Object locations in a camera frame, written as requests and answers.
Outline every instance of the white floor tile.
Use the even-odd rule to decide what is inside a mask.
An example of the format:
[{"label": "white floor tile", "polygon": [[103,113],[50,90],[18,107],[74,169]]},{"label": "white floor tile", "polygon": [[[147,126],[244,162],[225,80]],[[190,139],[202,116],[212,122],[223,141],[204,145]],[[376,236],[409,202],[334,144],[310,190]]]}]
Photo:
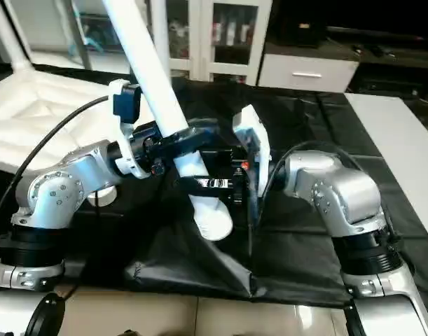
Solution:
[{"label": "white floor tile", "polygon": [[196,297],[82,288],[66,303],[59,336],[192,336]]},{"label": "white floor tile", "polygon": [[344,311],[342,309],[331,309],[331,315],[336,336],[348,336]]},{"label": "white floor tile", "polygon": [[195,336],[335,336],[328,309],[200,298]]}]

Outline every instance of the white drawer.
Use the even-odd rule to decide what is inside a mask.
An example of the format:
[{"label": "white drawer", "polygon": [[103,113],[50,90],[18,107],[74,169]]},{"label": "white drawer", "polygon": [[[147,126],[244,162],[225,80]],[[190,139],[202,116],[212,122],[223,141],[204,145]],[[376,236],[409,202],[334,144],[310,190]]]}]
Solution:
[{"label": "white drawer", "polygon": [[344,92],[358,65],[337,59],[265,54],[258,86]]}]

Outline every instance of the glass cabinet door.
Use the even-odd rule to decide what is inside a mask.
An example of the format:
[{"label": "glass cabinet door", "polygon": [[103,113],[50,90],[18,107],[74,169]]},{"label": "glass cabinet door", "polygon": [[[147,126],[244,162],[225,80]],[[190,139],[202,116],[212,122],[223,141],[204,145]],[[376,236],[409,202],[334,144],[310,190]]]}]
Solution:
[{"label": "glass cabinet door", "polygon": [[203,1],[203,80],[255,85],[271,2]]},{"label": "glass cabinet door", "polygon": [[[152,1],[147,1],[150,8]],[[167,29],[170,52],[170,71],[172,76],[197,79],[197,25],[199,20],[200,0],[166,0]],[[153,22],[150,32],[153,35]]]}]

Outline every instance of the cabinet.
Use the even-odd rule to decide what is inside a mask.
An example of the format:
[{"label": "cabinet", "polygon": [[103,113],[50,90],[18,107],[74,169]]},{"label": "cabinet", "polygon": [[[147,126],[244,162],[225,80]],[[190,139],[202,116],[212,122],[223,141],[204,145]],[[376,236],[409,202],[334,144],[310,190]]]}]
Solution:
[{"label": "cabinet", "polygon": [[255,85],[271,3],[167,0],[172,75]]},{"label": "cabinet", "polygon": [[266,54],[259,86],[293,90],[344,92],[359,63]]}]

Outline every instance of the black cloth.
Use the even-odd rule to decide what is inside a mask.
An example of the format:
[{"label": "black cloth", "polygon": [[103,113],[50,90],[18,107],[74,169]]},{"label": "black cloth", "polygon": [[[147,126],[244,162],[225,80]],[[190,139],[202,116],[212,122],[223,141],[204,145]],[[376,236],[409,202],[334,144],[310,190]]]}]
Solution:
[{"label": "black cloth", "polygon": [[[39,69],[103,84],[120,77]],[[428,308],[428,234],[343,94],[188,80],[176,80],[174,89],[187,118],[217,118],[225,128],[233,115],[253,104],[271,147],[280,153],[316,139],[353,154],[379,185]],[[237,143],[233,136],[230,141]],[[215,164],[207,166],[211,175],[221,173]],[[331,239],[306,202],[271,192],[249,255],[244,210],[230,208],[230,236],[206,241],[193,222],[187,195],[174,186],[176,177],[173,169],[160,178],[124,180],[100,220],[84,204],[74,217],[67,276],[76,277],[88,260],[83,280],[91,285],[323,307],[349,302]]]}]

